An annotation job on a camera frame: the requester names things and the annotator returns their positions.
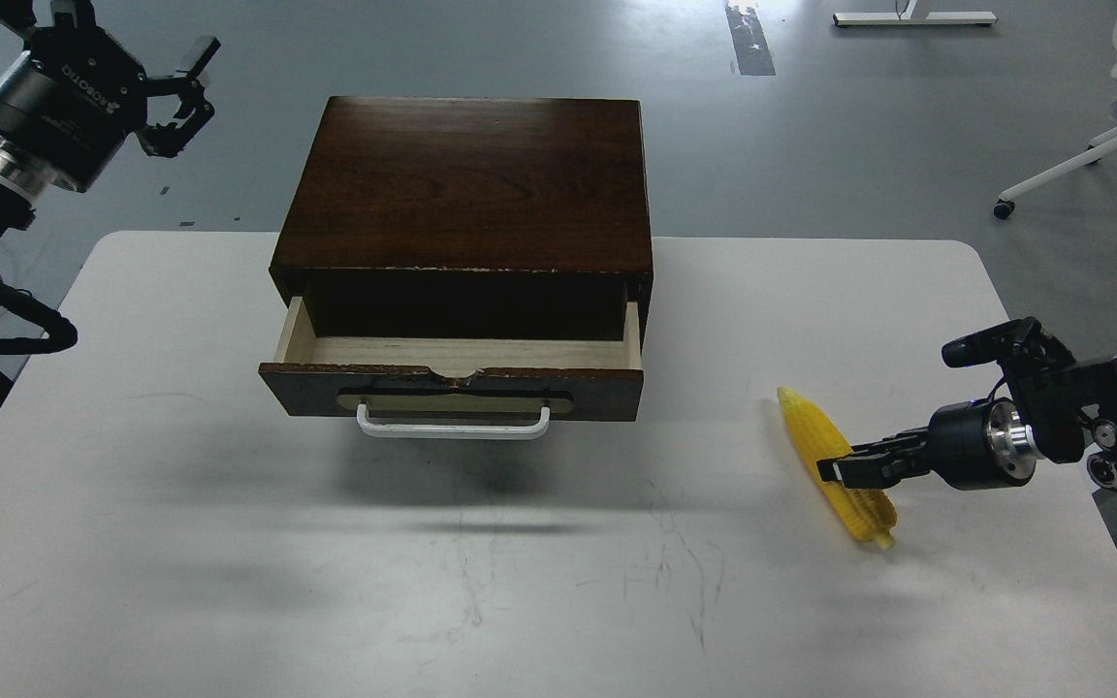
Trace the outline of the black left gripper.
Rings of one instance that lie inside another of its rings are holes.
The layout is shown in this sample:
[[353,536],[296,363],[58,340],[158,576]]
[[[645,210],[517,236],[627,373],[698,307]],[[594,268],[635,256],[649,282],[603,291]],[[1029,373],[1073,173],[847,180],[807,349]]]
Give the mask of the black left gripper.
[[[0,1],[0,25],[23,52],[0,77],[0,137],[40,157],[58,187],[85,193],[128,133],[150,156],[174,157],[214,116],[204,70],[221,41],[200,36],[169,77],[143,77],[142,63],[96,22],[92,1],[49,1],[41,26],[34,1]],[[178,98],[168,124],[144,125],[144,98]]]

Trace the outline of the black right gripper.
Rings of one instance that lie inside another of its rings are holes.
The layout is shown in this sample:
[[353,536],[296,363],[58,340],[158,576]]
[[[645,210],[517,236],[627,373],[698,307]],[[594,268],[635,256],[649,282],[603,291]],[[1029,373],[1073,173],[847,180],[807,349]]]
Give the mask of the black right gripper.
[[817,469],[821,482],[848,490],[886,490],[932,471],[960,491],[980,491],[1032,481],[1038,456],[1032,428],[1014,402],[975,400],[941,407],[927,431],[855,444],[851,455],[817,460]]

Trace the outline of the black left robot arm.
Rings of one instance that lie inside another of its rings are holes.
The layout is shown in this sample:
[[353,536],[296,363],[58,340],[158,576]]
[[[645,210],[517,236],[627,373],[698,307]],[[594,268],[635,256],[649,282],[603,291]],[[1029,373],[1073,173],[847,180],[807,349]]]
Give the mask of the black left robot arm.
[[[176,71],[151,77],[88,1],[52,1],[41,26],[30,1],[0,1],[0,25],[22,42],[0,77],[0,239],[32,224],[49,187],[85,193],[130,137],[150,156],[178,156],[212,119],[203,74],[220,40],[201,36]],[[63,352],[79,332],[0,274],[0,355]]]

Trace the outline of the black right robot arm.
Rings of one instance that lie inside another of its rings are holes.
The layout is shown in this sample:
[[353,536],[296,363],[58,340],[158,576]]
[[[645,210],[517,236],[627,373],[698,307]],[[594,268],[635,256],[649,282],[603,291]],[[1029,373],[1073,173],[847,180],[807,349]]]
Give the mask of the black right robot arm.
[[1025,317],[952,340],[942,358],[949,367],[997,364],[1008,396],[949,403],[923,428],[825,457],[821,481],[885,490],[939,474],[952,488],[981,491],[1024,486],[1037,461],[1050,460],[1085,462],[1096,486],[1117,493],[1117,354],[1078,362]]

